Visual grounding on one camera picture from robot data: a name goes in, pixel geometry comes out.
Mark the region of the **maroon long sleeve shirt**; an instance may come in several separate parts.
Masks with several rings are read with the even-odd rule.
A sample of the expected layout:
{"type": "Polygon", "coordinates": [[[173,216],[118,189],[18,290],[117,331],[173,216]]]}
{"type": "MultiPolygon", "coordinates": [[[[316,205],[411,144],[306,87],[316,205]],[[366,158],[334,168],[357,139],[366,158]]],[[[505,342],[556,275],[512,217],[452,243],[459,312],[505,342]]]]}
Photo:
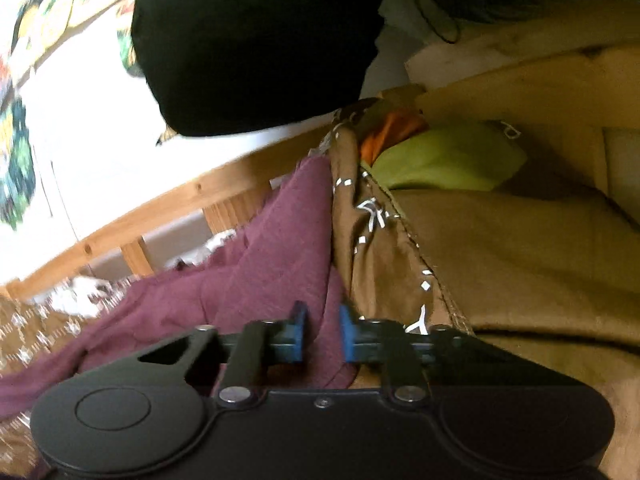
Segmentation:
{"type": "Polygon", "coordinates": [[[203,263],[134,282],[111,312],[66,344],[1,379],[1,452],[19,448],[38,396],[77,373],[120,359],[198,325],[237,333],[255,320],[287,318],[308,308],[307,364],[274,372],[276,384],[346,388],[356,370],[340,337],[343,284],[331,262],[332,174],[312,156],[273,193],[262,211],[203,263]]]}

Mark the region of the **brown PF patterned duvet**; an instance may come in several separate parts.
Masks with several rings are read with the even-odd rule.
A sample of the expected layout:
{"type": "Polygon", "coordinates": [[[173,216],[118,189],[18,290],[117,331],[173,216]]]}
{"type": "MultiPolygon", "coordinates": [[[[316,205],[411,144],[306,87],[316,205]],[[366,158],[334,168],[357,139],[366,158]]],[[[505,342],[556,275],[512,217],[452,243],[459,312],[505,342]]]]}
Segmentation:
{"type": "MultiPolygon", "coordinates": [[[[503,192],[389,190],[360,162],[356,136],[333,133],[331,262],[364,318],[417,332],[436,324],[585,382],[615,413],[602,460],[639,474],[639,229],[594,191],[521,170],[503,192]]],[[[93,321],[3,301],[1,379],[93,321]]],[[[4,478],[34,478],[28,434],[1,452],[4,478]]]]}

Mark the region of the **white floral pillow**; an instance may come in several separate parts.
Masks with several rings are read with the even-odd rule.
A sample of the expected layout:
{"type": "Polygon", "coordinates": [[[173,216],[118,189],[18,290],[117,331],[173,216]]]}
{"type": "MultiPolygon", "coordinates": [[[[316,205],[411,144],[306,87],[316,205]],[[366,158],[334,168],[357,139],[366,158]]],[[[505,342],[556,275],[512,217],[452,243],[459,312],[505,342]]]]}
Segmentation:
{"type": "MultiPolygon", "coordinates": [[[[162,269],[182,269],[185,266],[197,266],[205,262],[216,250],[224,246],[229,238],[235,237],[236,231],[230,229],[209,237],[206,243],[188,252],[166,261],[162,269]]],[[[100,314],[116,307],[137,275],[129,275],[117,280],[104,280],[94,276],[77,275],[59,282],[47,292],[35,296],[32,303],[38,309],[79,315],[82,318],[97,318],[100,314]]]]}

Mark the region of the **yellow-green cloth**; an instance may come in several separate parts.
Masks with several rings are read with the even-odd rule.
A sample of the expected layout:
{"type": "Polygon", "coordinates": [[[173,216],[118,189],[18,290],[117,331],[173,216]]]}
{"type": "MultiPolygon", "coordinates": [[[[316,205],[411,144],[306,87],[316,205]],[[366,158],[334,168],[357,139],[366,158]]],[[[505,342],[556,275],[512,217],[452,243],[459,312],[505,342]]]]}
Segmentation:
{"type": "Polygon", "coordinates": [[[372,172],[389,190],[438,188],[489,192],[527,162],[515,140],[487,122],[431,129],[378,155],[372,172]]]}

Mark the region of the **black hanging jacket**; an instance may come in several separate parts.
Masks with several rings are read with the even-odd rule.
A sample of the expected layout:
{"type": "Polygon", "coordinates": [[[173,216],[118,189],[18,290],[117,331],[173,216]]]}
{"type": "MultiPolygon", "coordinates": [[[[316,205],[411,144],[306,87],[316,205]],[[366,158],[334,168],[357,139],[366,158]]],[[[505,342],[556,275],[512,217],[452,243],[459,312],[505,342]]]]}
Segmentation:
{"type": "MultiPolygon", "coordinates": [[[[553,0],[431,1],[455,22],[525,18],[553,0]]],[[[134,0],[131,36],[169,128],[230,136],[303,122],[360,96],[383,0],[134,0]]]]}

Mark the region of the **anime girl green poster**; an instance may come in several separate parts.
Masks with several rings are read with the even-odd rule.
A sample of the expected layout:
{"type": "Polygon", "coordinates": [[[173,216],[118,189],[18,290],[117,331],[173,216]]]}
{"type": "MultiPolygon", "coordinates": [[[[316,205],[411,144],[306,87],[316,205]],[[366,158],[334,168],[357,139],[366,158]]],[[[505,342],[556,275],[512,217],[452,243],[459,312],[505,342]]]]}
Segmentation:
{"type": "Polygon", "coordinates": [[[23,221],[36,184],[26,107],[18,96],[1,113],[1,222],[13,231],[23,221]]]}

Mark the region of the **colourful flower poster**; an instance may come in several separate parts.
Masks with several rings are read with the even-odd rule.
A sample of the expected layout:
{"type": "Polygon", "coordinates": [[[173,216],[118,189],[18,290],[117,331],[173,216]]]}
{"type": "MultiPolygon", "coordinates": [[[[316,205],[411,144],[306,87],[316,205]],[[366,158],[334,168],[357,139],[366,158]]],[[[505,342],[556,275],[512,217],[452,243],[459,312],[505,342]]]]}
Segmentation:
{"type": "Polygon", "coordinates": [[[1,76],[21,80],[66,37],[118,0],[1,0],[1,76]]]}

